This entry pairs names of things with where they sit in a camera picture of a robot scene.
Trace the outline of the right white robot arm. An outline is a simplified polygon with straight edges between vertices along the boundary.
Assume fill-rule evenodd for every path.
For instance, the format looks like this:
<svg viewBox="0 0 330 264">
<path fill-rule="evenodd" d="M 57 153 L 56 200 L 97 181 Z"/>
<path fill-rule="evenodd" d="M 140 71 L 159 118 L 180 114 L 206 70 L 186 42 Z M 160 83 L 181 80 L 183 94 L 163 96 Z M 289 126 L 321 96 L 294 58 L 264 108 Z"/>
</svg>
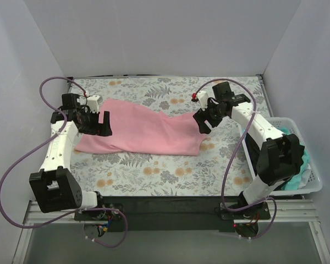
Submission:
<svg viewBox="0 0 330 264">
<path fill-rule="evenodd" d="M 209 134 L 228 117 L 244 128 L 238 145 L 248 139 L 258 148 L 256 177 L 240 193 L 236 206 L 224 207 L 248 219 L 258 212 L 257 205 L 266 201 L 271 192 L 300 173 L 305 148 L 295 134 L 283 133 L 257 112 L 257 103 L 250 91 L 236 95 L 230 88 L 232 82 L 232 79 L 220 79 L 212 88 L 213 97 L 200 87 L 191 100 L 200 104 L 193 115 L 200 133 Z"/>
</svg>

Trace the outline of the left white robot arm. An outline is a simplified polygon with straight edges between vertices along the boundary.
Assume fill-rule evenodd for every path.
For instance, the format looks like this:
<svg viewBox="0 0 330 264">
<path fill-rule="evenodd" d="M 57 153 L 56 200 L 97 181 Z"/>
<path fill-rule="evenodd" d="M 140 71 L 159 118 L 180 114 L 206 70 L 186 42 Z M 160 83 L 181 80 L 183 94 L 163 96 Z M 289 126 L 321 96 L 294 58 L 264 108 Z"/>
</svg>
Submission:
<svg viewBox="0 0 330 264">
<path fill-rule="evenodd" d="M 52 141 L 40 169 L 29 178 L 31 189 L 43 213 L 68 209 L 87 209 L 92 219 L 105 216 L 101 195 L 83 191 L 70 171 L 70 158 L 78 134 L 111 136 L 109 112 L 100 112 L 102 97 L 93 95 L 80 103 L 75 93 L 62 95 L 62 105 L 51 117 Z"/>
</svg>

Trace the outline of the pink t shirt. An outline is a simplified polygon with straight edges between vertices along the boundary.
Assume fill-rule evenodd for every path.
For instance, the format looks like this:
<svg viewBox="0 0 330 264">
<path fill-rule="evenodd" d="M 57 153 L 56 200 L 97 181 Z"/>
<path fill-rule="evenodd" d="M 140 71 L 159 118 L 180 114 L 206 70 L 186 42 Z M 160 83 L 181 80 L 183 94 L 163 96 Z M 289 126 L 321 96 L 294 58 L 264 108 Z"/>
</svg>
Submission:
<svg viewBox="0 0 330 264">
<path fill-rule="evenodd" d="M 170 117 L 132 102 L 109 98 L 112 135 L 84 134 L 75 149 L 91 154 L 133 152 L 151 155 L 197 156 L 207 136 L 200 133 L 192 113 Z"/>
</svg>

